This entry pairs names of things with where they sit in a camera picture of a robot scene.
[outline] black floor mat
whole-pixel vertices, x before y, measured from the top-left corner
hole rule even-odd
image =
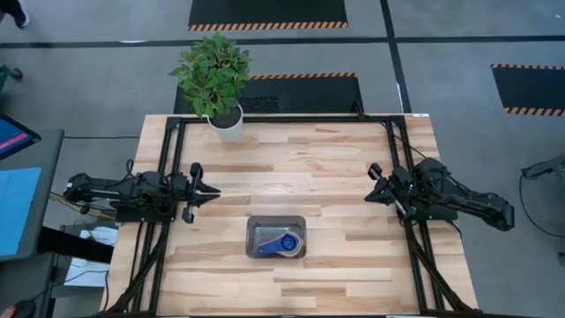
[[[349,113],[357,101],[363,109],[355,73],[253,75],[239,102],[252,113]],[[193,114],[177,87],[175,114]]]
[[[492,68],[508,114],[565,116],[562,66],[493,64]]]
[[[194,0],[189,31],[345,28],[343,0]]]

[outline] orange and black striped tape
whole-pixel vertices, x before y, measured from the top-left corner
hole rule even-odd
[[[337,77],[357,77],[354,72],[340,73],[309,73],[309,74],[278,74],[278,75],[251,75],[249,80],[280,80],[280,79],[320,79]]]
[[[492,64],[493,68],[516,68],[528,70],[565,70],[563,66],[522,65],[522,64]]]
[[[527,107],[505,107],[504,111],[506,111],[508,114],[517,114],[517,115],[541,115],[541,116],[565,117],[565,110],[538,109],[538,108],[527,108]]]
[[[311,29],[311,28],[346,28],[347,22],[277,22],[277,23],[221,23],[199,24],[188,26],[188,31],[259,31],[282,29]]]

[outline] blue tool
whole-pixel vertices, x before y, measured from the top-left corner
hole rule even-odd
[[[294,257],[300,252],[303,244],[303,240],[296,233],[286,231],[278,238],[259,245],[259,255],[279,254],[284,257]]]

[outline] wooden tabletop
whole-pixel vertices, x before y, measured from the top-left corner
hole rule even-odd
[[[157,170],[166,119],[146,117],[135,171]],[[438,157],[430,118],[408,115],[406,123],[411,145]],[[175,135],[172,140],[168,169]],[[414,153],[414,159],[421,157]],[[374,186],[367,167],[377,162],[387,175],[392,169],[382,126],[244,124],[243,142],[224,144],[208,124],[189,124],[180,169],[188,174],[194,162],[202,164],[204,182],[220,188],[222,198],[200,208],[194,224],[178,218],[171,225],[157,314],[418,312],[395,208],[363,201]],[[249,258],[249,216],[303,216],[305,258]],[[475,307],[459,234],[445,222],[429,227],[438,269]],[[137,229],[129,223],[119,230],[109,272],[110,304],[129,283]],[[147,308],[151,273],[147,281],[142,308]]]

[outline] concrete floor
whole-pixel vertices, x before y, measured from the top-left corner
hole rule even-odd
[[[396,36],[501,36],[565,34],[562,0],[392,0]],[[227,33],[231,38],[385,36],[380,4],[345,0],[344,30]],[[20,31],[6,17],[0,42],[99,42],[198,39],[188,33],[191,1],[26,0],[32,24]],[[167,76],[179,47],[108,49],[0,49],[0,61],[25,73],[9,83],[0,111],[34,129],[67,135],[139,134],[146,114],[172,113],[175,79]],[[252,72],[357,72],[368,112],[400,112],[387,44],[249,46]],[[551,238],[525,218],[517,194],[520,169],[565,149],[565,119],[503,113],[490,64],[565,65],[565,43],[400,44],[413,112],[430,113],[442,161],[471,188],[496,192],[516,208],[516,228],[498,232],[461,216],[463,244],[480,307],[491,313],[561,317],[565,268]],[[85,171],[120,178],[136,140],[66,140],[53,190]],[[545,228],[565,234],[553,176],[524,184],[524,200]],[[72,224],[70,210],[50,204],[49,227]],[[102,293],[60,299],[55,317],[91,314]]]

